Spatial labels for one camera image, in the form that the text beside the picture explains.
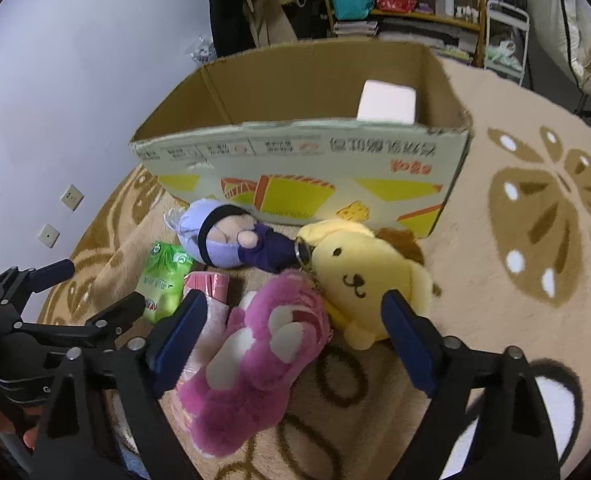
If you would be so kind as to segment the green tissue pack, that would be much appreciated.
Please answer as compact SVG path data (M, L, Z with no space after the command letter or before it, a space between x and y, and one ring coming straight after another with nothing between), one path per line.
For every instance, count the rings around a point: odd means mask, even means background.
M152 324L173 315L184 298L184 278L194 260L180 245L155 242L136 286L144 298L143 317Z

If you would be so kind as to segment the pink plush bear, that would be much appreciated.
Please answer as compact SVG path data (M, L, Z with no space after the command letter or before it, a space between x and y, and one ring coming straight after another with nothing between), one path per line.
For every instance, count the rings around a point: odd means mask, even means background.
M178 389L193 446L226 457L280 422L295 379L327 344L324 300L303 271L286 270L231 310L215 356Z

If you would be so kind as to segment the purple haired plush doll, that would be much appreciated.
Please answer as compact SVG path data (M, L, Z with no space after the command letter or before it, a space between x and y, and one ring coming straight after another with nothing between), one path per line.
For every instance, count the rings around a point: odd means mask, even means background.
M167 211L164 221L187 254L204 266L252 266L277 274L297 265L294 240L237 205L202 198Z

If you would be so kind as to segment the yellow plush dog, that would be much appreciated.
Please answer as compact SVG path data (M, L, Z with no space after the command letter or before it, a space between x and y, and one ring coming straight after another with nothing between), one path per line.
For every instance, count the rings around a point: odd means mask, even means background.
M409 230L373 231L356 221L324 220L303 226L297 243L331 322L355 350L388 338L381 318L386 292L398 290L419 314L441 294Z

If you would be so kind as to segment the beige patterned carpet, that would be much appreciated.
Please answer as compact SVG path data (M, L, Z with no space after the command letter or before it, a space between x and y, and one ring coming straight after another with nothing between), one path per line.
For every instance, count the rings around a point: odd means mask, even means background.
M442 295L435 325L477 349L521 347L561 447L591 479L591 128L511 82L447 61L473 120L463 170L422 243ZM385 345L334 344L297 384L286 422L206 478L381 479L428 401Z

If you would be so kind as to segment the open cardboard box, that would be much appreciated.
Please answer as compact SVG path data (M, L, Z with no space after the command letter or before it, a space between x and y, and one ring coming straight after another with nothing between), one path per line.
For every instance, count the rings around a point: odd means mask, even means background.
M414 88L416 122L357 120L370 79ZM130 145L185 202L217 198L267 222L345 219L423 238L466 157L470 126L441 60L427 47L316 40L200 67Z

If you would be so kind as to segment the plastic bag of toys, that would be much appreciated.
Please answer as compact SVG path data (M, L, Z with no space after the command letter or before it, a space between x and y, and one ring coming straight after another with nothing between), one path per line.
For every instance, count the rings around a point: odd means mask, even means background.
M211 36L199 36L190 44L186 53L196 65L212 63L218 58L215 44Z

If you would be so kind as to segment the white block in box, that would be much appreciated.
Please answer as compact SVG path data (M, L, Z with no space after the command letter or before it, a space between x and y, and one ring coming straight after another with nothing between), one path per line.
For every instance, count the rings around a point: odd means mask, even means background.
M361 90L356 119L412 125L416 122L416 106L414 88L370 79Z

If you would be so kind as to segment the stack of books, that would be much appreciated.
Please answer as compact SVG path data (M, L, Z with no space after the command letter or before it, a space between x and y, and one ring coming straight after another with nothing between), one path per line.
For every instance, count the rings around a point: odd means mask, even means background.
M376 37L378 29L377 20L338 21L333 25L332 32L335 37Z

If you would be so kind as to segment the white rolling cart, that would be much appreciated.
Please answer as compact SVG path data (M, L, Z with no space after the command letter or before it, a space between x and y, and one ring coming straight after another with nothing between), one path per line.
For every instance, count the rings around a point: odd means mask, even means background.
M485 18L484 70L521 86L527 73L530 15L510 3L487 0Z

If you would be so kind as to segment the wooden shelf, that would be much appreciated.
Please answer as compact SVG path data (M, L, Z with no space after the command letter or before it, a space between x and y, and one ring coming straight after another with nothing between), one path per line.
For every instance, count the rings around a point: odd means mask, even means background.
M330 34L335 22L331 0L325 0ZM382 40L414 41L463 64L483 64L485 0L417 0L414 12L384 12L375 7L365 20L379 22Z

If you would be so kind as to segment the lower wall socket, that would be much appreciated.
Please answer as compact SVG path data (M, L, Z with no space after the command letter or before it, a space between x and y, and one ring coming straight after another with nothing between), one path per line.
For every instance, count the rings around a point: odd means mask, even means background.
M37 239L41 242L41 244L51 249L56 244L56 241L59 239L59 237L60 232L54 226L47 223L41 228Z

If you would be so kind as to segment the wall socket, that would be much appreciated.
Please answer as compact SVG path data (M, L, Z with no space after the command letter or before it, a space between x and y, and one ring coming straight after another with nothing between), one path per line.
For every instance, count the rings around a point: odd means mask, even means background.
M84 194L74 184L71 184L60 198L61 203L71 211L75 211L83 199Z
M56 244L56 241L59 239L59 237L60 232L54 226L47 223L41 228L37 239L41 242L41 244L51 249Z

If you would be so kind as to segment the upper wall socket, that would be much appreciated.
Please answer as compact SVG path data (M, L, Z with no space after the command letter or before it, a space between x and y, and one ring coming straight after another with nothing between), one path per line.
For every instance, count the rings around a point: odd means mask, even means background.
M71 211L75 211L83 199L84 194L74 184L71 184L60 198L61 203Z

